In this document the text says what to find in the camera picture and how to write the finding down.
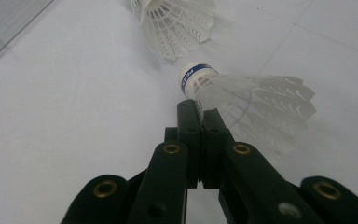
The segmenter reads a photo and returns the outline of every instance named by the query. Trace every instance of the white shuttlecock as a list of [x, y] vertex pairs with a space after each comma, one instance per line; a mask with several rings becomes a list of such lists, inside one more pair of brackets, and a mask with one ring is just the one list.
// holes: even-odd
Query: white shuttlecock
[[272, 163], [294, 150], [295, 137], [316, 112], [314, 92], [296, 77], [235, 77], [192, 63], [179, 77], [186, 98], [217, 108], [236, 141], [255, 146]]
[[131, 0], [152, 52], [175, 61], [209, 38], [213, 0]]

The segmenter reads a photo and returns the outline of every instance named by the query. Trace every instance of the clear plastic sheet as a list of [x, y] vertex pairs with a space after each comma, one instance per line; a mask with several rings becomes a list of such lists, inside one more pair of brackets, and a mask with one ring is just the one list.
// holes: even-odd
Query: clear plastic sheet
[[0, 0], [0, 51], [53, 0]]

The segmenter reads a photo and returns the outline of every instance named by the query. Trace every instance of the brass grommet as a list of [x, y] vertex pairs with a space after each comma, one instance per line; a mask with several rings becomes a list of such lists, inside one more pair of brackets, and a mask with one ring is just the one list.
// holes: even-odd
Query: brass grommet
[[248, 148], [244, 144], [234, 145], [234, 147], [232, 149], [234, 149], [235, 152], [237, 152], [237, 153], [239, 153], [241, 155], [246, 155], [246, 154], [249, 154], [251, 152], [251, 149]]
[[114, 180], [105, 180], [94, 188], [94, 195], [98, 198], [106, 198], [117, 191], [117, 183]]
[[331, 200], [338, 200], [342, 196], [341, 191], [339, 191], [339, 189], [326, 181], [315, 183], [313, 185], [313, 189], [315, 189], [315, 191], [318, 192], [320, 195]]
[[174, 153], [178, 153], [180, 151], [180, 147], [178, 145], [174, 145], [174, 144], [169, 144], [167, 146], [165, 146], [163, 148], [163, 150], [166, 152], [166, 153], [169, 153], [169, 154], [174, 154]]

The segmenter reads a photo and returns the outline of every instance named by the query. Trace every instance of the white surface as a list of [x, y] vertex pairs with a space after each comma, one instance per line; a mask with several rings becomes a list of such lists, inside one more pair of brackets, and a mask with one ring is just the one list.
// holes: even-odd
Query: white surface
[[[305, 79], [318, 112], [277, 169], [358, 194], [358, 9], [321, 2], [216, 0], [211, 39], [170, 63], [149, 52], [130, 1], [54, 1], [0, 57], [0, 224], [59, 223], [93, 177], [142, 171], [176, 126], [177, 76], [193, 61]], [[225, 222], [215, 191], [191, 190], [188, 202], [187, 223]]]

